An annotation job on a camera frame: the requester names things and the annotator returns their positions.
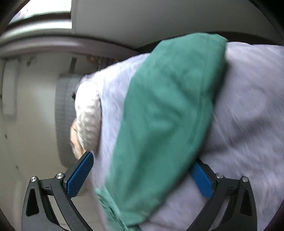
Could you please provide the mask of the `green garment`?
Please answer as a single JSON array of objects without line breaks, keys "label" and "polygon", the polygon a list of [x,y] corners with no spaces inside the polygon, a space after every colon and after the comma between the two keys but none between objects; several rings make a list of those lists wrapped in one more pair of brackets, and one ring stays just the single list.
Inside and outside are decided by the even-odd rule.
[{"label": "green garment", "polygon": [[109,173],[97,190],[108,230],[138,230],[195,161],[211,125],[227,39],[161,41],[134,74]]}]

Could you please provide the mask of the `beige wrinkled pillow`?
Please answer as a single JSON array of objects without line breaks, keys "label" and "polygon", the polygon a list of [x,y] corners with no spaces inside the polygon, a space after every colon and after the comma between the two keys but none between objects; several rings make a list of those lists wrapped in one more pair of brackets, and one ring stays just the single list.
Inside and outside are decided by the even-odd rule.
[{"label": "beige wrinkled pillow", "polygon": [[70,145],[72,147],[72,152],[77,160],[81,158],[81,156],[86,152],[86,150],[81,146],[78,139],[78,131],[77,131],[77,121],[73,120],[70,127]]}]

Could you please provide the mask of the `grey quilted headboard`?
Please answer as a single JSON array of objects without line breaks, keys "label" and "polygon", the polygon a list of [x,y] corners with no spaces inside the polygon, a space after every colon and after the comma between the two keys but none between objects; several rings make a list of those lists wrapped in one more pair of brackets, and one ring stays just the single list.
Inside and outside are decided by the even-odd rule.
[{"label": "grey quilted headboard", "polygon": [[54,102],[56,141],[58,156],[64,167],[76,162],[70,145],[70,127],[76,117],[75,100],[72,96],[79,80],[80,76],[76,75],[60,76],[56,84]]}]

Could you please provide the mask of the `white wrinkled pillow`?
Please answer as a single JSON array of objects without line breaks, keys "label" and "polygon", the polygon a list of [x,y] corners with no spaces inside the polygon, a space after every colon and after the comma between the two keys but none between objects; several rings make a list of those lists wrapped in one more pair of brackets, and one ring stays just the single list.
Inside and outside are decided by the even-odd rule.
[{"label": "white wrinkled pillow", "polygon": [[97,153],[99,149],[102,106],[98,93],[77,95],[75,99],[77,135],[81,147]]}]

